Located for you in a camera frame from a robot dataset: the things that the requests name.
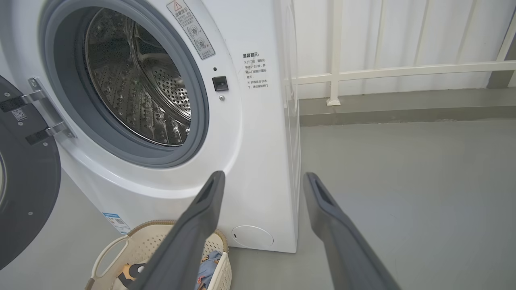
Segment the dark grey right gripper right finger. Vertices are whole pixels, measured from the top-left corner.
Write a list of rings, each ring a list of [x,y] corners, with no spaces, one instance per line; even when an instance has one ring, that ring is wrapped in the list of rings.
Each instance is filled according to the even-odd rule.
[[[336,290],[398,290],[399,285],[321,179],[305,173],[303,188],[313,232],[324,243]]]

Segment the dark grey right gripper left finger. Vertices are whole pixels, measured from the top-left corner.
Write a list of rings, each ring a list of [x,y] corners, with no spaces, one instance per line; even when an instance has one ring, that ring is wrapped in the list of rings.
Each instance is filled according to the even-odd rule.
[[[217,229],[224,188],[225,173],[213,172],[129,289],[194,289],[205,241]]]

